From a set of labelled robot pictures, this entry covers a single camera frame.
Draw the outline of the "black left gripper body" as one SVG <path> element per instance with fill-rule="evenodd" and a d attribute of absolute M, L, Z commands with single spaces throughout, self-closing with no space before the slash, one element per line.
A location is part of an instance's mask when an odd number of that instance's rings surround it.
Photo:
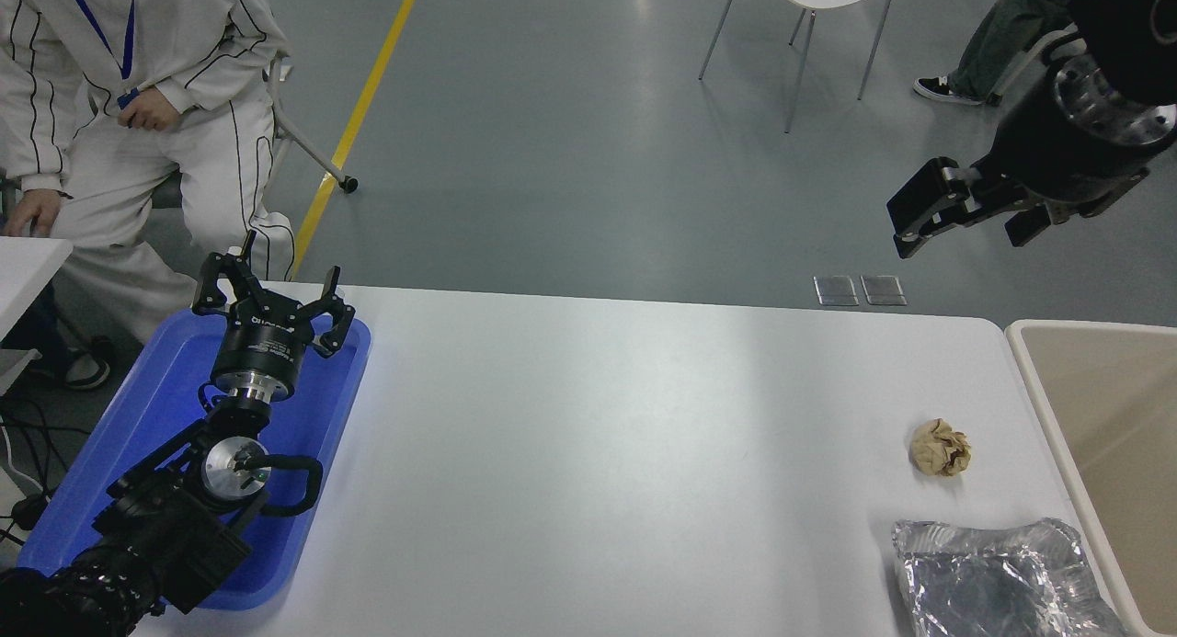
<path fill-rule="evenodd" d="M 227 329 L 211 381 L 218 387 L 232 387 L 240 376 L 266 376 L 281 387 L 295 387 L 302 369 L 305 349 L 310 344 L 310 320 L 299 316 L 266 320 L 257 314 L 241 314 L 230 308 L 224 316 Z"/>

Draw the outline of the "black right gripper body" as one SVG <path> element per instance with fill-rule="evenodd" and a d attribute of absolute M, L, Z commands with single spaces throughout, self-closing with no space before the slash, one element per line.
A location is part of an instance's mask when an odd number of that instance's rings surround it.
<path fill-rule="evenodd" d="M 1000 119 L 988 168 L 1035 194 L 1080 204 L 1098 199 L 1152 158 L 1152 122 L 1100 105 L 1071 112 L 1052 84 L 1038 84 Z"/>

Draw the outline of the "person's left hand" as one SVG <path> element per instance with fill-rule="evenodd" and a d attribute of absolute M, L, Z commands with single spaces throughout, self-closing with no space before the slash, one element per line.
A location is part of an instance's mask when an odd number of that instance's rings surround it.
<path fill-rule="evenodd" d="M 158 88 L 144 89 L 131 99 L 118 117 L 118 125 L 126 130 L 165 131 L 177 125 L 180 110 Z"/>

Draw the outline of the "person's right hand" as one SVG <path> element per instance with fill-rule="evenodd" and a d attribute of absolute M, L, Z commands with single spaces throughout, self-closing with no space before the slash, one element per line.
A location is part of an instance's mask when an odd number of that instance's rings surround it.
<path fill-rule="evenodd" d="M 60 190 L 25 190 L 13 214 L 4 225 L 4 235 L 49 238 L 65 200 Z"/>

